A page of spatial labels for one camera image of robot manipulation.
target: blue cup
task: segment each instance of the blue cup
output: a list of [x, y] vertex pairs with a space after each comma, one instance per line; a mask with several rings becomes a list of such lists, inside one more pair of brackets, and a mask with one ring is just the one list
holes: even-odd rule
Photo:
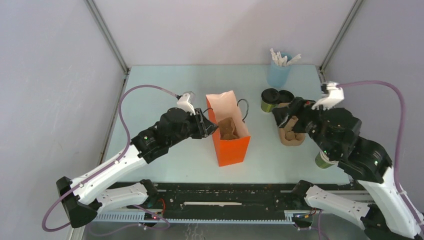
[[[281, 56], [283, 58], [284, 56], [287, 56], [287, 62], [292, 60], [292, 56], [290, 54], [282, 52]], [[286, 84], [291, 68], [292, 65], [278, 66], [272, 60], [271, 65], [269, 65], [268, 77], [266, 78], [266, 81], [273, 88], [281, 88], [282, 86], [284, 86], [284, 84]]]

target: light blue tabletop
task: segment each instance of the light blue tabletop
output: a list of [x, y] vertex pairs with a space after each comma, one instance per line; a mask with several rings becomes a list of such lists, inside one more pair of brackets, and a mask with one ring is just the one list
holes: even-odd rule
[[[280, 143], [272, 113], [261, 110], [261, 92], [268, 65], [190, 65], [133, 66], [126, 90], [142, 84], [158, 85], [177, 94], [193, 91], [195, 108], [205, 110], [206, 94], [233, 90], [238, 99], [249, 101], [246, 124], [251, 135], [244, 162], [219, 167], [212, 137], [186, 139], [169, 149], [169, 153], [122, 178], [121, 182], [150, 179], [153, 182], [181, 183], [297, 183], [347, 184], [348, 175], [336, 166], [321, 169], [315, 164], [319, 148], [306, 137], [301, 146]], [[284, 89], [304, 99], [321, 97], [320, 80], [314, 65], [293, 65]], [[123, 118], [131, 137], [152, 126], [176, 99], [154, 89], [141, 88], [130, 93], [122, 105]], [[246, 110], [241, 103], [242, 113]], [[117, 120], [106, 159], [124, 148], [126, 135]]]

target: wall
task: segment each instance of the wall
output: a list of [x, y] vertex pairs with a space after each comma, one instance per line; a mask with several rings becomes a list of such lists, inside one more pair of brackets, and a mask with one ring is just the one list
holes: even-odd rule
[[0, 33], [0, 239], [64, 239], [43, 215], [99, 161], [124, 74], [82, 0], [0, 1]]
[[98, 0], [127, 64], [269, 64], [270, 48], [321, 65], [354, 0]]
[[[340, 83], [382, 80], [403, 92], [407, 112], [400, 180], [416, 207], [424, 211], [422, 9], [421, 0], [365, 1], [326, 75]], [[346, 88], [342, 106], [362, 120], [361, 134], [381, 143], [393, 159], [400, 118], [396, 94], [384, 86]]]

